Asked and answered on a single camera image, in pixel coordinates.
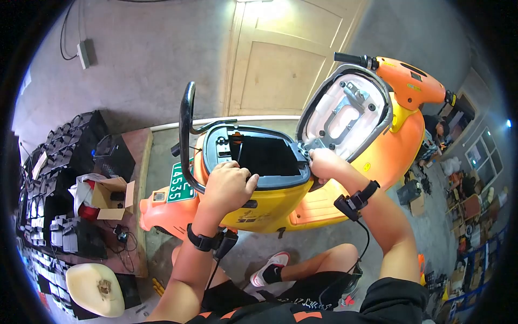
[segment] black wristband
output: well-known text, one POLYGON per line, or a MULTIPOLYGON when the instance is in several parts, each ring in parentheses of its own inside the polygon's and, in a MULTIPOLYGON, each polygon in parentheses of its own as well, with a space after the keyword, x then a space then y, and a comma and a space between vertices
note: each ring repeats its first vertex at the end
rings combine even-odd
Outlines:
POLYGON ((187 237, 200 251, 208 252, 210 250, 217 250, 221 245, 221 240, 223 239, 223 233, 218 232, 214 237, 207 237, 205 235, 198 235, 193 233, 191 229, 192 223, 187 224, 187 237))
POLYGON ((367 200, 380 188, 377 181, 371 181, 363 191, 357 191, 352 196, 344 197, 343 194, 338 197, 334 206, 344 213, 349 219, 353 221, 358 220, 358 212, 363 207, 367 206, 367 200))

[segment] orange scooter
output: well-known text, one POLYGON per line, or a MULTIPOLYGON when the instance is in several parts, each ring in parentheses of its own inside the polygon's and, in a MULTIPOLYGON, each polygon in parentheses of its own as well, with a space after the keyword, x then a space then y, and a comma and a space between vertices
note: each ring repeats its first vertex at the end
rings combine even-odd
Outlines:
POLYGON ((309 168, 309 151, 326 147, 387 190, 410 168, 424 137, 420 107, 455 104, 455 94, 404 62, 335 53, 339 66, 304 109, 295 139, 271 129, 221 120, 194 129, 195 83, 180 106, 180 155, 170 186, 140 201, 140 226, 184 239, 205 184, 220 162, 236 160, 260 178, 251 199, 225 216, 221 226, 260 233, 327 226, 348 218, 333 202, 348 193, 336 181, 320 185, 309 168), (389 92, 385 82, 394 90, 389 92), (190 159, 189 133, 202 134, 190 159))

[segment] black t-shirt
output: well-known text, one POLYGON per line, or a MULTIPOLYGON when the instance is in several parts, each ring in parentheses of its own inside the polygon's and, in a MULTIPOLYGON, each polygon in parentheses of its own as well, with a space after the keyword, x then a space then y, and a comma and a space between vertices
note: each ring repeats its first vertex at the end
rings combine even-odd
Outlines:
POLYGON ((439 123, 439 118, 437 118, 437 116, 432 115, 423 115, 423 119, 424 128, 426 128, 426 130, 431 134, 432 138, 435 139, 437 137, 437 130, 435 129, 435 127, 439 123))
MULTIPOLYGON (((300 304, 257 303, 239 308, 223 317, 202 313, 188 324, 209 323, 421 323, 428 302, 428 290, 421 285, 394 278, 383 278, 367 290, 359 312, 314 311, 300 304)), ((171 321, 152 323, 172 324, 171 321)))
POLYGON ((476 194, 475 185, 473 184, 472 179, 474 179, 474 177, 465 176, 464 179, 462 180, 462 192, 464 193, 464 195, 467 198, 476 194))

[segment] wooden door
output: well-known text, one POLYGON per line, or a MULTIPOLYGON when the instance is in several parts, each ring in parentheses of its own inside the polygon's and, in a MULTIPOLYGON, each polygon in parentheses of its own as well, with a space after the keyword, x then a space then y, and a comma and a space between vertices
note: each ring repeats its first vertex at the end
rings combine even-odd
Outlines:
POLYGON ((229 51, 226 116, 300 115, 338 65, 366 0, 237 3, 229 51))

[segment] green license plate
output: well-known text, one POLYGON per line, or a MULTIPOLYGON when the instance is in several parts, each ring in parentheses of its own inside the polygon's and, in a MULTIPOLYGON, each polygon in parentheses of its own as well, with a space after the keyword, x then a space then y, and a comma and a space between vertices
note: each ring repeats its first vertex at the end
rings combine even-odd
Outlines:
POLYGON ((171 182, 169 184, 169 191, 167 194, 167 203, 173 203, 176 201, 182 201, 192 199, 196 197, 197 193, 194 189, 185 181, 182 174, 182 165, 180 162, 175 163, 172 166, 171 171, 171 182))

